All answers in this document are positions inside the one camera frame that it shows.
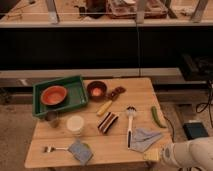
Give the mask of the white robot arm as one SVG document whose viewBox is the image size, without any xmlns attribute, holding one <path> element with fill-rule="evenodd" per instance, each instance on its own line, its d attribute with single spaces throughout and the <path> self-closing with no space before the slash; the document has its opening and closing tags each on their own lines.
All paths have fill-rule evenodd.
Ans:
<svg viewBox="0 0 213 171">
<path fill-rule="evenodd" d="M 146 151 L 143 159 L 170 167 L 202 167 L 206 171 L 213 171 L 213 137 L 170 143 L 162 149 Z"/>
</svg>

